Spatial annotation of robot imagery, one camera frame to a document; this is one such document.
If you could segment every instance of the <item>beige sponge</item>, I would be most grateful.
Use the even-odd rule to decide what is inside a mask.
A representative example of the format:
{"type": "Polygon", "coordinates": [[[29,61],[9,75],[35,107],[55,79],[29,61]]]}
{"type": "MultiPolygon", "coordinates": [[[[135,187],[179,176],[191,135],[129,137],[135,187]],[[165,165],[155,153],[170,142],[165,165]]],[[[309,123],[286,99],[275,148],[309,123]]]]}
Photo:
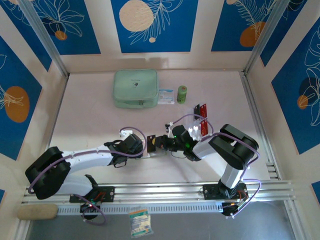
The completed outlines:
{"type": "Polygon", "coordinates": [[[57,216],[58,207],[55,204],[32,204],[21,206],[17,217],[20,220],[47,220],[57,216]]]}

